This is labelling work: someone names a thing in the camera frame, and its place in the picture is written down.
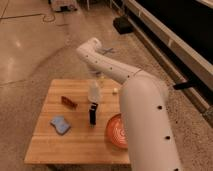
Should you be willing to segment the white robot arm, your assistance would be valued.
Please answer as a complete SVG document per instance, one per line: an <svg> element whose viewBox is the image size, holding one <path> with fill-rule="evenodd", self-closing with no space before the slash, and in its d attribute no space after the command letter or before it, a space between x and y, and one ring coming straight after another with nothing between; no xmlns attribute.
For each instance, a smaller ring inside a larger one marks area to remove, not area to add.
<svg viewBox="0 0 213 171"><path fill-rule="evenodd" d="M166 109L168 88L158 77L100 53L90 38L77 48L79 58L121 85L122 114L132 171L183 171Z"/></svg>

